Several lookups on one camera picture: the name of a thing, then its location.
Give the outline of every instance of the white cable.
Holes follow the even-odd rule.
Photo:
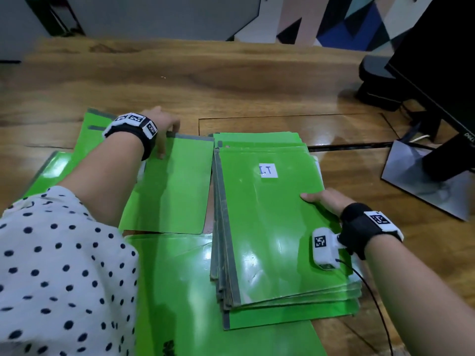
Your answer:
[[[426,137],[430,137],[430,135],[424,135],[424,136],[416,137],[415,139],[413,139],[410,142],[416,142],[416,141],[422,140],[423,138],[426,138]]]

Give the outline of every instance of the white marker tracker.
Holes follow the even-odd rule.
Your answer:
[[[312,232],[313,261],[325,271],[340,268],[340,263],[336,261],[340,258],[338,250],[345,246],[338,242],[338,235],[327,227]]]

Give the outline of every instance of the wooden desk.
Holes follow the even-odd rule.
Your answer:
[[[121,114],[161,105],[181,117],[181,132],[195,135],[296,131],[310,146],[393,141],[407,127],[401,115],[385,118],[353,98],[364,55],[281,44],[45,40],[3,81],[0,208],[24,192],[53,150],[74,147],[88,107]],[[384,211],[403,229],[408,247],[475,305],[473,223],[381,181],[387,152],[317,155],[327,186]],[[314,322],[328,354],[386,350],[375,310],[365,297],[355,318]],[[401,343],[394,329],[391,335]]]

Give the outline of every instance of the person's left hand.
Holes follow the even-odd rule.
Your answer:
[[[157,151],[158,158],[165,157],[165,143],[167,140],[167,131],[172,128],[172,132],[178,132],[180,130],[180,119],[170,115],[167,112],[162,111],[162,107],[156,106],[151,110],[143,110],[140,112],[151,119],[157,126]]]

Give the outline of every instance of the polka dot shirt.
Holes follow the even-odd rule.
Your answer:
[[[72,192],[51,187],[0,219],[0,354],[134,354],[138,254]]]

